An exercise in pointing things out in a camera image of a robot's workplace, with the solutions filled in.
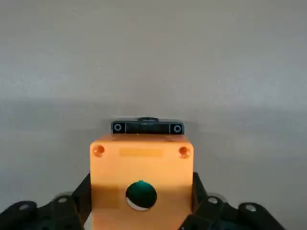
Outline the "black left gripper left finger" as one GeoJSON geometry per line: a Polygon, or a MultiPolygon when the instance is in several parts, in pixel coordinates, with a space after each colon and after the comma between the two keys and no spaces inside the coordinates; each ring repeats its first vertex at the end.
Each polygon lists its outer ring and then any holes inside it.
{"type": "Polygon", "coordinates": [[[38,207],[34,201],[16,202],[0,213],[2,230],[83,230],[91,214],[88,174],[71,194],[59,195],[38,207]]]}

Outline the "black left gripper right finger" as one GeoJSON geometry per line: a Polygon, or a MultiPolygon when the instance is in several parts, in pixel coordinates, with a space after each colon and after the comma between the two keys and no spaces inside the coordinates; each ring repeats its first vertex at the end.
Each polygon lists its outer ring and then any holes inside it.
{"type": "Polygon", "coordinates": [[[284,230],[285,227],[262,205],[253,202],[232,207],[208,195],[199,175],[193,173],[191,214],[182,230],[284,230]]]}

